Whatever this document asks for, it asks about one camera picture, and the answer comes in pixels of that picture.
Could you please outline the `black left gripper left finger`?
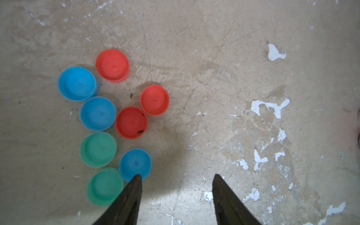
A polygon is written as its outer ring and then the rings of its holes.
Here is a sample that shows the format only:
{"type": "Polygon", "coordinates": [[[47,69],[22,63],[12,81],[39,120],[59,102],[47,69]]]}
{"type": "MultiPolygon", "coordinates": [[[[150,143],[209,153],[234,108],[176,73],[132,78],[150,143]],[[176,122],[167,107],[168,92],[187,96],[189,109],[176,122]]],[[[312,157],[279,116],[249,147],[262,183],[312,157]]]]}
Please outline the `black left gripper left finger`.
{"type": "Polygon", "coordinates": [[[135,175],[94,225],[136,225],[142,197],[142,177],[135,175]]]}

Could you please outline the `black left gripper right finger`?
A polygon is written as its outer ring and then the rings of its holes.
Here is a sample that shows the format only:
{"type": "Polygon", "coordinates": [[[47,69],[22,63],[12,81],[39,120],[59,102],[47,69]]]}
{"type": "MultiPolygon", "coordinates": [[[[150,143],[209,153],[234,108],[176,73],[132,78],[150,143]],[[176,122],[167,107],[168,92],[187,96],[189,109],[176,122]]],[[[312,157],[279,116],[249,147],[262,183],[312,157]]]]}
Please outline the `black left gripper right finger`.
{"type": "Polygon", "coordinates": [[[224,179],[216,174],[212,183],[215,215],[219,225],[260,225],[224,179]]]}

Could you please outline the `blue stamp cap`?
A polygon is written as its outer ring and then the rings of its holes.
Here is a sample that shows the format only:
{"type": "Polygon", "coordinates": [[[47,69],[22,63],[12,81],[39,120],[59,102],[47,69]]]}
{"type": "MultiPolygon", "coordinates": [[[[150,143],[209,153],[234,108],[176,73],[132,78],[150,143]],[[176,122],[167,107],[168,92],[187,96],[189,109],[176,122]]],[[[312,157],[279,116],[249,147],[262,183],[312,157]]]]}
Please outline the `blue stamp cap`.
{"type": "Polygon", "coordinates": [[[152,159],[144,149],[135,148],[124,154],[119,162],[119,173],[126,182],[135,175],[140,175],[144,181],[152,169],[152,159]]]}

